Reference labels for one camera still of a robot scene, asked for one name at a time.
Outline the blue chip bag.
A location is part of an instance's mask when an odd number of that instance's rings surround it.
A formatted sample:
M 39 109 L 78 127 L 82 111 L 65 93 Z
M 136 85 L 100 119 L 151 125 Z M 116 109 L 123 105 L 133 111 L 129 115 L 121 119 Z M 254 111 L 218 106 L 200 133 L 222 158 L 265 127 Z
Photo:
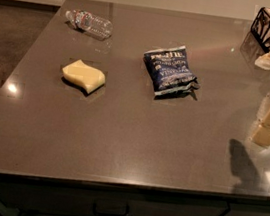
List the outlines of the blue chip bag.
M 154 95 L 163 96 L 200 88 L 189 69 L 186 47 L 160 48 L 144 53 L 144 62 L 153 82 Z

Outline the clear plastic water bottle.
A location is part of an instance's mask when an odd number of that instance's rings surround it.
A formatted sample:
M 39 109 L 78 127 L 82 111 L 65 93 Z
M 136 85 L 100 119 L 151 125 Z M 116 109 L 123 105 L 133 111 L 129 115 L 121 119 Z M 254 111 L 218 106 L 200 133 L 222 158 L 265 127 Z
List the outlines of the clear plastic water bottle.
M 85 10 L 68 10 L 65 12 L 67 20 L 76 30 L 83 31 L 99 40 L 106 40 L 112 35 L 112 23 L 98 15 Z

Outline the yellow sponge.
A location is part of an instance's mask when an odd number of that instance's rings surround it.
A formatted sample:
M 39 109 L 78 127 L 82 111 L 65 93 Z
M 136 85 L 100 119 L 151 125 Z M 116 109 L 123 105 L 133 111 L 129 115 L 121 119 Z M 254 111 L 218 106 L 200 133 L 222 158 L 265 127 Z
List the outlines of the yellow sponge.
M 62 68 L 64 79 L 83 88 L 87 94 L 94 92 L 106 82 L 101 70 L 77 60 Z

